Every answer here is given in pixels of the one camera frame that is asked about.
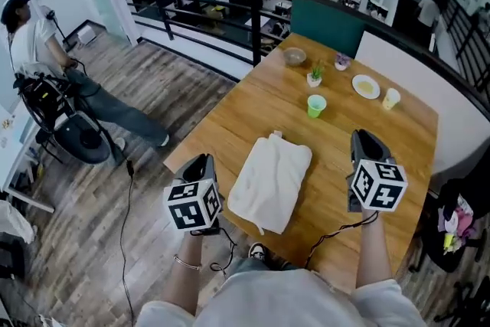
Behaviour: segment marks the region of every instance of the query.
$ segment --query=yellow cup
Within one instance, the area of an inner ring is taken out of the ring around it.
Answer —
[[[386,110],[390,110],[395,105],[397,105],[400,102],[400,100],[401,100],[401,96],[398,90],[394,89],[393,87],[390,87],[386,92],[386,96],[384,96],[383,108],[385,108]]]

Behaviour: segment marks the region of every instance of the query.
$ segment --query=sneaker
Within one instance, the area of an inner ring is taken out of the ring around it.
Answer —
[[[266,260],[266,249],[261,243],[253,243],[248,250],[248,257],[264,262]]]
[[[124,140],[124,138],[116,138],[116,140],[114,141],[114,145],[119,147],[119,149],[123,152],[124,148],[126,147],[126,141]]]
[[[165,138],[165,140],[163,141],[163,143],[160,145],[160,147],[165,146],[168,143],[169,140],[170,140],[170,135],[167,135],[167,137]]]

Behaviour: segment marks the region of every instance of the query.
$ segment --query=small bowl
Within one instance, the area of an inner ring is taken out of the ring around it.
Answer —
[[[303,49],[287,48],[284,50],[284,60],[286,61],[286,66],[298,67],[306,60],[306,53]]]

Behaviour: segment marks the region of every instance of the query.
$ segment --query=white curved wall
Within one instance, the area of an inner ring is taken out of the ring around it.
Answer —
[[[433,173],[471,155],[490,136],[490,122],[449,82],[392,44],[365,32],[355,57],[398,83],[439,114]]]

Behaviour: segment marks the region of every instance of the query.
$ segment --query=wooden floor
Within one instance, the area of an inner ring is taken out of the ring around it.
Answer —
[[[123,246],[127,255],[126,282],[137,315],[145,302],[160,298],[181,241],[162,210],[160,195],[172,179],[163,160],[234,83],[150,43],[132,49],[103,31],[73,55],[86,64],[94,80],[158,119],[171,133],[169,147],[154,150],[125,130],[109,127],[114,137],[126,138],[126,151],[136,169]],[[27,276],[14,286],[0,281],[0,294],[11,316],[20,320],[32,322],[33,312],[19,294],[37,312],[69,326],[128,326],[119,234],[128,204],[129,177],[124,167],[83,165],[59,153],[64,165],[43,156],[46,174],[35,189],[37,197],[52,203],[56,211],[52,215],[37,209],[29,211],[28,219],[39,226],[40,237],[26,250]],[[482,226],[490,224],[488,218],[481,221]],[[228,223],[224,225],[239,241],[236,254],[243,254],[250,239]],[[408,273],[407,264],[418,252],[419,243],[414,240],[397,280],[428,323],[446,309],[455,281],[479,283],[490,273],[488,248],[480,263],[472,261],[474,250],[467,250],[458,271],[449,275],[429,259],[420,273]],[[206,266],[212,261],[226,263],[228,257],[229,243],[224,237],[205,239],[201,306],[223,282],[219,273]]]

